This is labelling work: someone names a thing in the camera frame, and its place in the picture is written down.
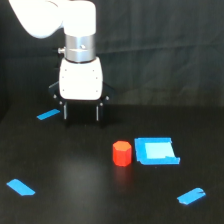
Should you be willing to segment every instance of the black table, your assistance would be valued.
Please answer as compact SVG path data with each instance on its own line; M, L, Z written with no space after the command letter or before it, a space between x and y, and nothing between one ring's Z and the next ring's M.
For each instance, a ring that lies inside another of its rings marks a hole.
M108 106L101 129L92 105L72 105L39 121L46 105L13 105L0 123L0 223L135 224L224 222L224 110ZM116 167L112 144L171 137L180 165ZM21 197L19 179L36 193ZM185 206L177 197L200 187L206 197Z

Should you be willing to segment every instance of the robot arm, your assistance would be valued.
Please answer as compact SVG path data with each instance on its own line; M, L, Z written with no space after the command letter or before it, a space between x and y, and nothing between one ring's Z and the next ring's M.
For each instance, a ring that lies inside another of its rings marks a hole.
M55 0L9 0L23 28L33 37L46 38L62 27L62 14Z

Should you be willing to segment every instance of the blue tape strip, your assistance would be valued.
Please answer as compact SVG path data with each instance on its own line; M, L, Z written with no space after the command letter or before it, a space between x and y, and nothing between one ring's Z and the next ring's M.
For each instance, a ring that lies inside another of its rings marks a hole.
M135 150L137 161L143 165L180 164L180 158L166 157L162 159L148 159L145 143L172 143L171 138L136 138Z
M195 188L192 191L189 191L186 194L178 197L177 199L181 204L189 205L190 203L198 200L199 198L204 197L206 194L201 188Z
M179 164L180 158L177 157L166 157L164 159L142 159L140 163L143 165L171 165Z
M35 191L27 187L25 184L23 184L21 181L14 179L7 183L7 185L12 188L14 191L16 191L21 196L25 195L34 195Z
M156 143L156 142L172 143L171 138L138 138L138 140L143 141L144 143Z
M51 116L53 116L55 114L58 114L58 113L60 113L60 110L54 109L54 110L48 111L44 114L41 114L41 115L37 116L37 118L39 120L44 120L44 119L46 119L48 117L51 117Z

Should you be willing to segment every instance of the blue tape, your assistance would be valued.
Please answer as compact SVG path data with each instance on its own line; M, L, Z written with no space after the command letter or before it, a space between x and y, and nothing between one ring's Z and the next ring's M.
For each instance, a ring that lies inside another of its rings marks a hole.
M141 159L140 163L143 165L171 165L171 164L179 164L180 158L166 157L164 159Z
M37 116L37 118L39 120L44 120L44 119L46 119L48 117L51 117L51 116L53 116L55 114L58 114L58 113L60 113L60 110L54 109L54 110L48 111L44 114L41 114L41 115Z
M35 191L27 187L25 184L23 184L21 181L14 179L7 183L7 185L12 188L14 191L16 191L21 196L25 195L34 195Z
M156 142L172 143L171 138L138 138L138 140L143 141L144 143L156 143Z
M189 205L190 203L198 200L199 198L204 197L206 194L201 188L195 188L192 191L189 191L186 194L178 197L177 199L181 204Z

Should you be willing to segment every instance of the black background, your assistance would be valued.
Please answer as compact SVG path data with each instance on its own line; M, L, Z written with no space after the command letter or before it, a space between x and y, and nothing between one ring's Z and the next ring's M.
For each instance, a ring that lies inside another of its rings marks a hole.
M93 2L104 80L119 93L114 104L223 106L223 1ZM52 49L64 46L63 30L33 38L1 0L0 33L10 103L48 103L58 79Z
M33 38L0 1L0 223L223 223L224 2L93 2L97 55L118 91L104 129L95 105L77 102L68 126L60 114L36 118L53 108L52 49L64 46L64 33ZM136 162L138 137L171 137L180 165ZM133 146L125 169L112 161L117 140ZM12 179L36 194L20 197L6 186ZM196 187L206 197L179 204Z

